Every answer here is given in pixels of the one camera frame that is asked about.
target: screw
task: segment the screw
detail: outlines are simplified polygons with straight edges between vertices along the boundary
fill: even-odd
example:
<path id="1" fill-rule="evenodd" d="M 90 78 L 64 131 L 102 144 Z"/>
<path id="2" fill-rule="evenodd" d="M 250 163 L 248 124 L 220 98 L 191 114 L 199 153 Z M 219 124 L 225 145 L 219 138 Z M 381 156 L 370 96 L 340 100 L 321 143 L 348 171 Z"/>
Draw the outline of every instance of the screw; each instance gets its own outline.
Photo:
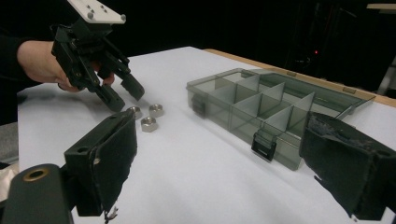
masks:
<path id="1" fill-rule="evenodd" d="M 93 19 L 93 13 L 89 12 L 89 13 L 87 14 L 87 17 L 88 17 L 88 19 L 92 20 L 92 19 Z"/>

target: translucent plastic box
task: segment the translucent plastic box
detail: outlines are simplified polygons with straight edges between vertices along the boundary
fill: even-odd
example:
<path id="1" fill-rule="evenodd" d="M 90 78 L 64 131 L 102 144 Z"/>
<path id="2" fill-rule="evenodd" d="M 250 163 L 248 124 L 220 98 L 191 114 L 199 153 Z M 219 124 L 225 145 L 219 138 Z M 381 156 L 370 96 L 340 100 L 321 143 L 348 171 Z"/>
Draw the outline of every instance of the translucent plastic box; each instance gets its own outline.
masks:
<path id="1" fill-rule="evenodd" d="M 187 83 L 188 104 L 251 144 L 262 158 L 291 170 L 301 163 L 299 148 L 306 113 L 341 119 L 374 99 L 310 84 L 270 70 L 233 69 Z"/>

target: black sleeve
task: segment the black sleeve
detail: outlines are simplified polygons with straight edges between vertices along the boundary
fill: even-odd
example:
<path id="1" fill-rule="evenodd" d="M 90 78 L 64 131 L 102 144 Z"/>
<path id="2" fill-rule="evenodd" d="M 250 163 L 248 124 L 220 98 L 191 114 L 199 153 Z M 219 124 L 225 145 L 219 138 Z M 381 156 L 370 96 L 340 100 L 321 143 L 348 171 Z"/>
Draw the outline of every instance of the black sleeve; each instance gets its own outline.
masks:
<path id="1" fill-rule="evenodd" d="M 26 76 L 18 63 L 18 48 L 28 39 L 0 35 L 0 125 L 18 120 L 17 93 L 40 84 Z"/>
<path id="2" fill-rule="evenodd" d="M 15 82 L 32 82 L 18 63 L 17 52 L 20 45 L 30 38 L 0 35 L 0 78 Z"/>

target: person's arm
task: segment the person's arm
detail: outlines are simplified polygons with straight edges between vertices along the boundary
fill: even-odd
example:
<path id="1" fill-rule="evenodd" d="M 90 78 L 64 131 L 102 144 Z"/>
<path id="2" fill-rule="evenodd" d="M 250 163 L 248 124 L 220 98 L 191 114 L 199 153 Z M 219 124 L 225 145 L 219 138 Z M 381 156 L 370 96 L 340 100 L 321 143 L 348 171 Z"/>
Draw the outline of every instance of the person's arm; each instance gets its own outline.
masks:
<path id="1" fill-rule="evenodd" d="M 30 79 L 21 68 L 17 51 L 20 45 L 29 38 L 18 38 L 8 35 L 0 35 L 0 78 L 6 81 L 27 82 L 29 86 L 39 83 Z"/>

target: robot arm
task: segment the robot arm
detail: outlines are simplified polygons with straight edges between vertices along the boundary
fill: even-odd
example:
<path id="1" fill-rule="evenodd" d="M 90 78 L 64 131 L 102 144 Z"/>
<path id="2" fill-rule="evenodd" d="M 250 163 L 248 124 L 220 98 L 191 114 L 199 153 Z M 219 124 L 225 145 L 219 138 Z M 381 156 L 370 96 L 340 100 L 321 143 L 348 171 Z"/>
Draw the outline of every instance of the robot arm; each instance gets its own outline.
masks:
<path id="1" fill-rule="evenodd" d="M 95 92 L 109 109 L 120 112 L 125 103 L 110 86 L 101 86 L 97 76 L 106 78 L 114 73 L 136 100 L 145 93 L 143 86 L 130 74 L 128 58 L 106 38 L 112 31 L 111 25 L 125 23 L 125 16 L 95 0 L 68 1 L 81 18 L 70 27 L 58 27 L 52 54 L 73 86 Z M 101 65 L 97 75 L 91 62 Z"/>

